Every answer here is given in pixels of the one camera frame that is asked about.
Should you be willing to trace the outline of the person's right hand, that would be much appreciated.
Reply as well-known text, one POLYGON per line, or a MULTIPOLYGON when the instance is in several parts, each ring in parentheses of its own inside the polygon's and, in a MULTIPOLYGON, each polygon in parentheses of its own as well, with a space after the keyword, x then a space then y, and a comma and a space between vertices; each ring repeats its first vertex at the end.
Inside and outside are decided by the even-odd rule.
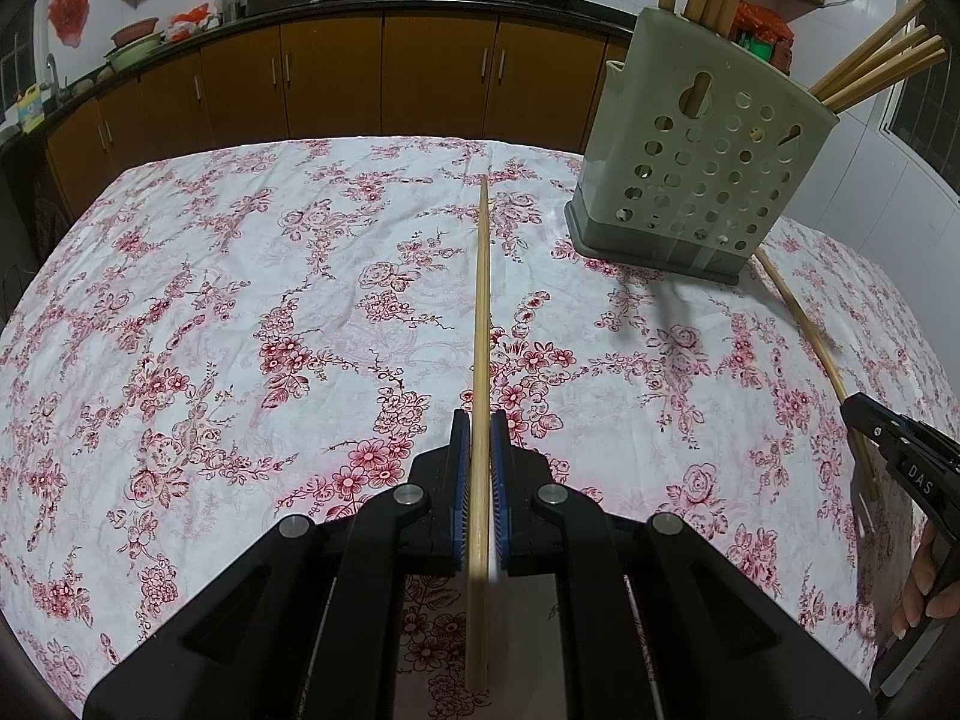
POLYGON ((954 583, 948 589, 932 593, 932 585, 937 577, 937 566, 932 559, 932 545, 937 536, 934 523, 924 523, 921 543, 914 553, 910 572, 901 590, 900 603, 896 605, 892 616, 892 632, 901 640, 905 634, 918 628, 919 622, 929 619, 949 619, 958 614, 958 585, 954 583))

